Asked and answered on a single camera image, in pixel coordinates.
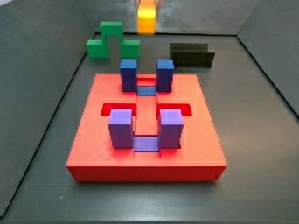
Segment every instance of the toy block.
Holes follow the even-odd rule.
[[[107,39],[107,36],[118,36],[119,43],[124,41],[123,23],[122,22],[100,22],[99,31],[102,39]]]
[[[172,92],[174,62],[158,60],[156,62],[156,92]]]
[[[122,59],[120,76],[122,76],[122,91],[136,92],[136,60]]]
[[[156,97],[123,93],[120,86],[120,75],[96,75],[67,162],[74,179],[90,182],[218,180],[227,161],[196,74],[176,74],[172,92],[158,93]],[[146,107],[148,100],[154,104],[154,114],[140,117],[138,111],[143,113],[150,109]],[[138,105],[136,117],[142,120],[135,126],[147,122],[146,127],[139,128],[140,135],[147,135],[148,123],[156,122],[156,103],[188,103],[192,116],[183,118],[182,148],[160,149],[160,153],[115,150],[108,130],[110,117],[99,116],[103,103],[114,102]]]
[[[139,95],[139,96],[155,96],[156,95],[155,87],[138,87],[136,95]]]
[[[171,43],[170,59],[175,67],[211,68],[214,57],[208,44]]]
[[[140,59],[140,40],[124,40],[120,54],[122,59]]]
[[[90,40],[87,42],[88,56],[92,59],[104,59],[108,57],[108,46],[103,43],[102,40]]]
[[[156,97],[138,96],[135,103],[135,136],[158,136],[158,120],[155,114]]]
[[[178,108],[163,108],[159,119],[159,148],[179,149],[183,133],[183,114]]]
[[[135,136],[135,152],[158,152],[158,136]]]
[[[140,0],[138,8],[138,33],[155,34],[155,0]]]
[[[108,120],[108,130],[115,149],[132,149],[134,147],[134,125],[132,109],[112,108]]]

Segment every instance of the green block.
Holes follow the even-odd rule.
[[[120,46],[122,59],[140,59],[140,40],[124,40]]]
[[[119,36],[119,41],[120,43],[123,42],[124,32],[122,22],[102,22],[99,24],[99,31],[102,39],[106,39],[106,36]]]
[[[102,40],[90,40],[87,43],[88,56],[92,59],[108,58],[108,46]]]

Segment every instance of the blue block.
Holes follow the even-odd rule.
[[[158,60],[156,62],[156,92],[172,92],[174,61]]]
[[[136,69],[136,59],[122,59],[120,69]]]
[[[183,133],[183,114],[178,108],[160,110],[158,143],[159,149],[179,149]]]
[[[122,59],[120,62],[122,91],[136,92],[136,60]]]
[[[115,149],[134,148],[134,121],[131,108],[112,108],[108,130]]]
[[[174,61],[171,59],[159,59],[156,67],[158,69],[174,69]]]
[[[159,152],[158,136],[135,136],[134,149],[136,152]]]
[[[138,87],[136,95],[143,96],[156,95],[155,87]]]

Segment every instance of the black block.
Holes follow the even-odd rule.
[[[215,52],[208,52],[208,44],[171,43],[170,59],[175,67],[211,68]]]

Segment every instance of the red platform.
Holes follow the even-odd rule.
[[[119,74],[96,75],[67,162],[75,180],[138,182],[219,179],[227,161],[196,75],[176,74],[172,92],[158,93],[148,104],[146,98],[136,97],[136,93],[122,93],[120,89]],[[160,152],[114,149],[108,132],[108,111],[114,107],[119,108],[119,105],[136,110],[138,135],[158,133],[159,108],[182,108],[182,148],[160,149]]]

